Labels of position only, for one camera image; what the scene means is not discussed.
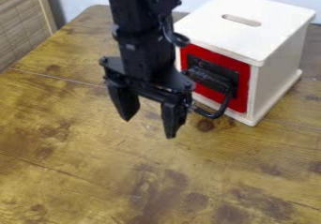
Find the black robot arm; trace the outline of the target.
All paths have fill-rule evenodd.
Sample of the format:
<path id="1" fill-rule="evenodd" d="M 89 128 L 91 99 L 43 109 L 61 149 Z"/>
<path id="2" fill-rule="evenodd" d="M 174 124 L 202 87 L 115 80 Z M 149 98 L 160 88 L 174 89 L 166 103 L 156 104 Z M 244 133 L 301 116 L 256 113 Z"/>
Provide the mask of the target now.
<path id="1" fill-rule="evenodd" d="M 181 0 L 110 0 L 111 34 L 121 55 L 101 58 L 122 119 L 137 115 L 141 97 L 157 101 L 170 139 L 186 123 L 194 89 L 194 81 L 176 67 L 176 50 L 192 44 L 173 30 L 172 11 L 181 4 Z"/>

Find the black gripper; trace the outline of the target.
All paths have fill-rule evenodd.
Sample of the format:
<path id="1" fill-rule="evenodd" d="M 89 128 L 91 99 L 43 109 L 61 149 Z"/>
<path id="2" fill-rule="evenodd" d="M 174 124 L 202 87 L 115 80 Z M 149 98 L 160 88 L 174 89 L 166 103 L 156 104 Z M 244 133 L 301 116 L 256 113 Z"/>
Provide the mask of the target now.
<path id="1" fill-rule="evenodd" d="M 173 139 L 192 110 L 194 83 L 174 66 L 176 48 L 186 47 L 190 40 L 174 32 L 172 24 L 138 32 L 115 24 L 111 35 L 121 55 L 103 57 L 101 65 L 115 109 L 130 121 L 140 111 L 141 97 L 162 103 L 165 133 Z"/>

